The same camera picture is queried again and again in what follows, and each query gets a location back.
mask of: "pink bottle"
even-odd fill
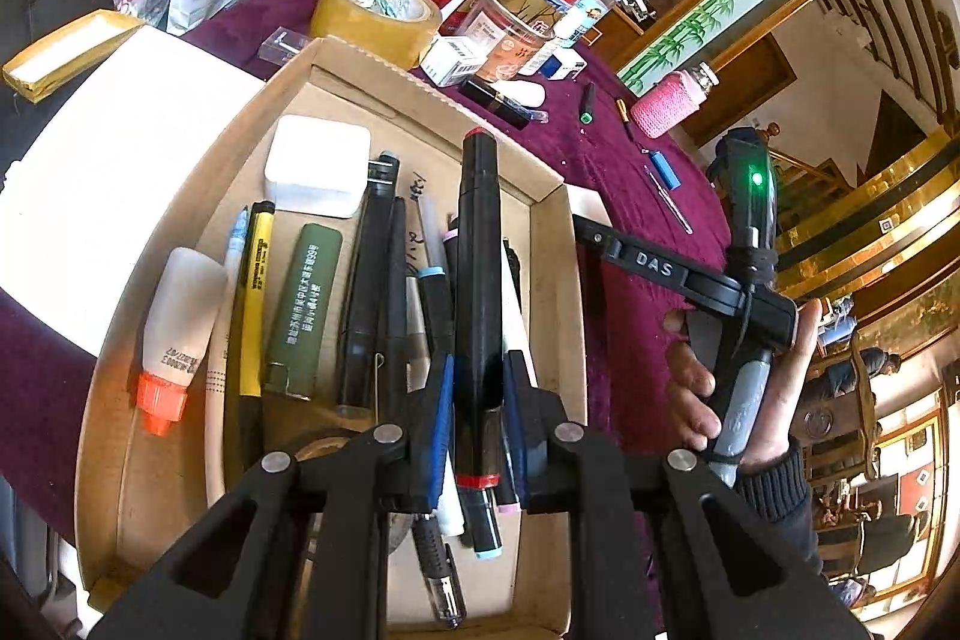
[[[720,80],[706,63],[688,70],[671,71],[645,92],[630,109],[630,117],[651,139],[664,135],[707,100]]]

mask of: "roll of tape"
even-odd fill
[[[340,37],[408,70],[439,27],[440,9],[431,0],[319,0],[310,35]]]

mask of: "glue bottle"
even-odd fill
[[[170,253],[143,328],[136,388],[150,434],[162,437],[184,414],[186,389],[206,353],[225,285],[227,271],[203,253],[188,247]]]

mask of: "small white box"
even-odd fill
[[[463,82],[477,73],[486,55],[466,36],[439,36],[427,51],[421,68],[438,88]]]
[[[370,130],[362,125],[284,115],[263,176],[277,210],[351,218],[367,189]]]
[[[547,79],[575,77],[587,68],[587,61],[575,49],[558,49],[541,66]]]

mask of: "knit cuff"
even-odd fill
[[[800,444],[791,438],[790,450],[778,463],[755,475],[739,475],[733,490],[772,524],[808,503],[810,486],[803,475]]]

